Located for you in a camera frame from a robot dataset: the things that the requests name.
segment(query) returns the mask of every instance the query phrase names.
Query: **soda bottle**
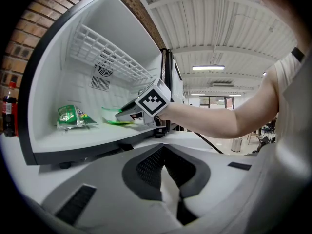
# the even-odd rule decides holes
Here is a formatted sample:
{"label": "soda bottle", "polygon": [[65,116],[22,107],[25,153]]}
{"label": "soda bottle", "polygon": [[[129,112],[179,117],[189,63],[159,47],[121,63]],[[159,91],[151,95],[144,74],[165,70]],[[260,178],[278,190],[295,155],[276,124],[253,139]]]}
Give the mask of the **soda bottle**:
{"label": "soda bottle", "polygon": [[5,136],[13,137],[15,133],[15,120],[16,120],[16,98],[14,97],[14,88],[16,83],[10,81],[9,91],[3,98],[2,118],[3,118],[3,132]]}

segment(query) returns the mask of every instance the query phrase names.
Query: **fluorescent light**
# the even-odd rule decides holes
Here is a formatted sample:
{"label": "fluorescent light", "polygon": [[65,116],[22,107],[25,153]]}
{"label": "fluorescent light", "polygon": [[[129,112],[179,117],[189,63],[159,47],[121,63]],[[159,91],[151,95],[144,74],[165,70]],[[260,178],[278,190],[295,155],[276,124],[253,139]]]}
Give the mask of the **fluorescent light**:
{"label": "fluorescent light", "polygon": [[223,70],[224,66],[216,66],[216,65],[210,65],[210,66],[193,66],[193,70]]}

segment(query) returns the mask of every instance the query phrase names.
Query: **human arm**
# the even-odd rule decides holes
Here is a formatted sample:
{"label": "human arm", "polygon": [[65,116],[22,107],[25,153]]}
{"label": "human arm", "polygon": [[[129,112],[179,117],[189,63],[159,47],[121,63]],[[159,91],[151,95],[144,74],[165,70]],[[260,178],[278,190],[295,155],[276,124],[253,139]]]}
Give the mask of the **human arm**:
{"label": "human arm", "polygon": [[276,116],[276,88],[277,75],[273,67],[267,72],[257,93],[234,110],[171,103],[159,117],[205,136],[236,138],[262,127]]}

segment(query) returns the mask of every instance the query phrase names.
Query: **circular vent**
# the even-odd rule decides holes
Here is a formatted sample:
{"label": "circular vent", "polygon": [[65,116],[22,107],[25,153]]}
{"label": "circular vent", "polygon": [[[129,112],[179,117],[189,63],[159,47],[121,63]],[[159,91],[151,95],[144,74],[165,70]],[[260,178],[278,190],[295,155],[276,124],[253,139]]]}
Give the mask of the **circular vent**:
{"label": "circular vent", "polygon": [[98,72],[102,76],[106,76],[106,77],[112,75],[113,69],[109,65],[110,63],[106,61],[99,63],[99,65],[97,66]]}

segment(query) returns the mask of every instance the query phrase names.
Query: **wire basket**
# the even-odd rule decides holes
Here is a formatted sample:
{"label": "wire basket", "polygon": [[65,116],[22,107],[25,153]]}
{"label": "wire basket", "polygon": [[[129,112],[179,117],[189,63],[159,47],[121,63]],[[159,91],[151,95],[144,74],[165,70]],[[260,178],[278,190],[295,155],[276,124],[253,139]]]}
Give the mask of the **wire basket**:
{"label": "wire basket", "polygon": [[109,40],[81,24],[78,26],[70,56],[128,82],[152,78],[152,75]]}

